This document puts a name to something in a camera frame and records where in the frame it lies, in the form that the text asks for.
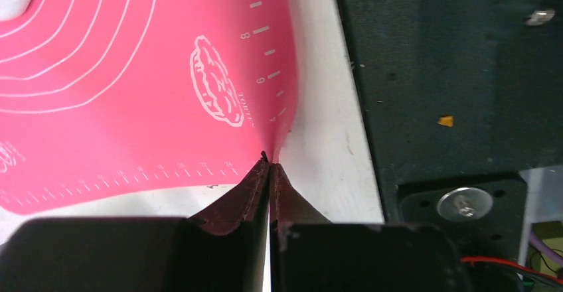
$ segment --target pink mat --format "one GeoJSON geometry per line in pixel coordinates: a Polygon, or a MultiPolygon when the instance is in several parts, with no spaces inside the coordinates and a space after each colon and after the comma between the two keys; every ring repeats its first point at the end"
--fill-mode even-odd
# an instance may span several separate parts
{"type": "Polygon", "coordinates": [[[296,91],[287,0],[33,0],[0,23],[0,206],[238,183],[296,91]]]}

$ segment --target cable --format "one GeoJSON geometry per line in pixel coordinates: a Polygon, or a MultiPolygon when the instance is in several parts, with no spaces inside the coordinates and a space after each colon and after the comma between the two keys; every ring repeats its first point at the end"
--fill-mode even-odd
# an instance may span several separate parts
{"type": "Polygon", "coordinates": [[[563,286],[563,279],[557,279],[556,277],[553,277],[551,275],[547,275],[545,273],[541,273],[532,269],[529,269],[527,267],[523,267],[519,264],[517,264],[516,262],[512,262],[509,260],[505,260],[505,259],[499,259],[496,257],[463,257],[461,259],[461,262],[464,263],[470,263],[471,265],[474,265],[474,263],[477,262],[483,262],[483,263],[487,263],[487,264],[495,264],[499,267],[505,268],[505,269],[510,269],[512,271],[517,272],[518,274],[521,274],[525,277],[528,277],[530,279],[533,279],[537,282],[541,282],[543,284],[552,286],[552,287],[561,287],[563,286]]]}
{"type": "Polygon", "coordinates": [[[530,244],[536,249],[540,250],[546,257],[553,260],[559,266],[563,267],[563,256],[559,255],[557,252],[549,248],[538,236],[533,232],[530,232],[530,244]]]}
{"type": "MultiPolygon", "coordinates": [[[[554,270],[552,267],[549,266],[549,264],[547,263],[547,261],[545,260],[545,258],[544,258],[544,256],[543,256],[542,252],[541,252],[540,250],[536,249],[536,247],[534,247],[534,246],[532,246],[532,248],[534,248],[534,250],[536,250],[536,251],[535,251],[532,255],[530,255],[530,261],[529,261],[529,263],[528,263],[528,267],[533,270],[533,268],[532,268],[532,259],[534,258],[534,256],[539,255],[539,256],[542,258],[542,261],[543,261],[543,263],[545,264],[545,266],[546,266],[551,272],[557,274],[557,270],[554,270]]],[[[553,251],[563,254],[563,251],[561,251],[561,250],[553,249],[553,251]]]]}

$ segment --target ruler marking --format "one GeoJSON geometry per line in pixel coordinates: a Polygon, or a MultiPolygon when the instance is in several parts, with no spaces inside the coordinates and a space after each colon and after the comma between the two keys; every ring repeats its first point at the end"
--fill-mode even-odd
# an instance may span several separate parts
{"type": "Polygon", "coordinates": [[[252,31],[252,33],[254,33],[255,35],[257,35],[258,33],[262,33],[262,32],[264,32],[264,31],[268,31],[269,29],[270,29],[269,26],[265,26],[265,27],[263,27],[263,28],[256,29],[256,30],[252,31]]]}
{"type": "Polygon", "coordinates": [[[282,73],[281,71],[274,72],[274,73],[268,75],[268,78],[269,78],[269,79],[270,79],[270,78],[274,78],[274,77],[280,75],[281,73],[282,73]]]}

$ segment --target metal washer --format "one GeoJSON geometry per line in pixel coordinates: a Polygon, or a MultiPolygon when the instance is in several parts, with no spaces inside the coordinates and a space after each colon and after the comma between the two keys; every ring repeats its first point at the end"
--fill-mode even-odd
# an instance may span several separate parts
{"type": "Polygon", "coordinates": [[[466,222],[484,217],[491,211],[493,203],[493,197],[483,189],[461,187],[443,195],[436,210],[446,220],[466,222]]]}

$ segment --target white concentric circle line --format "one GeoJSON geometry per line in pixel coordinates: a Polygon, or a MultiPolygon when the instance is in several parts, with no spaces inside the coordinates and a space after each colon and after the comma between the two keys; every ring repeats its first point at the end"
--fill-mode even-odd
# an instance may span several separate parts
{"type": "Polygon", "coordinates": [[[98,2],[98,7],[96,8],[96,12],[94,13],[94,17],[92,18],[92,22],[90,23],[90,26],[88,27],[88,30],[86,31],[86,34],[82,38],[82,41],[80,41],[80,44],[69,55],[67,55],[65,58],[62,58],[61,60],[54,63],[53,65],[49,66],[48,68],[44,69],[43,71],[41,71],[37,74],[34,74],[32,76],[28,76],[26,78],[18,78],[18,77],[15,77],[15,76],[0,76],[0,80],[29,81],[29,80],[32,80],[33,78],[36,78],[38,76],[41,76],[41,75],[47,73],[48,71],[52,70],[53,68],[57,67],[58,65],[62,64],[63,62],[65,62],[69,58],[71,58],[73,55],[75,55],[78,52],[78,50],[80,50],[82,45],[84,45],[84,43],[86,42],[88,35],[90,35],[90,31],[92,31],[92,27],[94,27],[94,23],[96,22],[96,19],[98,18],[98,13],[100,12],[100,8],[102,7],[102,1],[103,0],[100,0],[98,2]]]}
{"type": "Polygon", "coordinates": [[[143,39],[145,38],[145,35],[147,34],[147,30],[149,29],[149,25],[151,24],[151,20],[153,18],[153,14],[154,14],[154,11],[155,11],[155,5],[156,5],[156,0],[153,0],[152,6],[151,6],[151,11],[150,11],[149,17],[147,19],[147,24],[145,25],[145,28],[143,29],[143,33],[141,34],[141,38],[139,39],[137,46],[133,50],[133,53],[129,57],[129,60],[127,61],[127,63],[125,64],[125,66],[121,70],[121,72],[117,75],[117,77],[110,84],[108,84],[102,91],[100,91],[99,93],[97,93],[96,95],[91,97],[90,99],[86,100],[85,102],[82,102],[80,104],[71,105],[71,106],[65,106],[65,107],[62,107],[62,108],[46,109],[46,110],[42,110],[42,111],[13,111],[11,109],[0,109],[0,112],[13,113],[13,114],[45,114],[45,113],[54,113],[56,111],[72,110],[74,108],[79,108],[81,106],[85,106],[85,105],[92,103],[92,101],[94,101],[96,98],[99,98],[103,93],[105,93],[107,90],[109,90],[123,76],[123,73],[125,73],[125,71],[129,67],[129,65],[131,64],[131,61],[135,57],[135,54],[137,54],[137,51],[139,50],[139,47],[141,46],[141,43],[143,42],[143,39]]]}
{"type": "Polygon", "coordinates": [[[41,8],[43,7],[43,3],[45,3],[45,0],[41,0],[41,2],[39,3],[39,6],[37,7],[37,10],[35,10],[35,12],[31,15],[31,17],[29,17],[29,19],[27,19],[27,21],[22,23],[22,25],[20,25],[16,29],[13,29],[12,31],[3,33],[2,35],[0,35],[0,38],[4,38],[4,37],[7,37],[9,35],[13,35],[14,33],[16,33],[18,31],[20,31],[21,29],[25,28],[39,14],[39,11],[41,11],[41,8]]]}
{"type": "Polygon", "coordinates": [[[0,63],[4,63],[4,62],[8,62],[8,61],[12,61],[15,60],[17,58],[20,58],[22,56],[26,56],[31,52],[34,52],[42,47],[44,47],[47,43],[49,43],[52,39],[54,39],[56,37],[56,35],[60,32],[60,30],[62,29],[62,27],[64,26],[64,23],[66,22],[66,20],[68,19],[68,16],[70,14],[70,10],[72,9],[72,6],[74,4],[74,0],[70,1],[70,5],[68,6],[68,10],[66,11],[66,14],[64,15],[64,18],[62,19],[62,22],[60,23],[60,25],[58,26],[57,30],[53,33],[52,36],[50,36],[50,38],[48,38],[47,40],[45,40],[45,42],[41,43],[40,45],[29,49],[28,51],[24,52],[24,53],[20,53],[16,56],[12,56],[11,58],[5,58],[3,60],[0,60],[0,63]]]}
{"type": "Polygon", "coordinates": [[[116,31],[114,32],[114,35],[112,36],[112,39],[110,40],[108,47],[106,47],[106,50],[102,54],[102,57],[100,57],[100,59],[94,64],[94,66],[91,67],[88,71],[86,71],[86,73],[77,77],[71,83],[65,85],[64,87],[58,88],[56,90],[45,91],[45,92],[37,92],[37,93],[27,93],[27,94],[0,94],[0,98],[31,98],[33,96],[51,95],[51,94],[55,94],[55,93],[67,90],[69,87],[75,85],[76,83],[81,81],[83,78],[87,77],[87,75],[92,73],[92,71],[94,71],[102,63],[102,61],[104,60],[106,55],[108,55],[108,52],[110,51],[112,45],[114,44],[114,41],[115,41],[115,39],[116,39],[120,29],[121,29],[121,25],[123,24],[123,20],[125,19],[125,14],[127,13],[127,9],[129,8],[129,3],[130,3],[130,0],[127,0],[125,2],[125,7],[123,8],[123,13],[121,14],[121,18],[120,18],[120,21],[118,23],[118,27],[117,27],[116,31]]]}

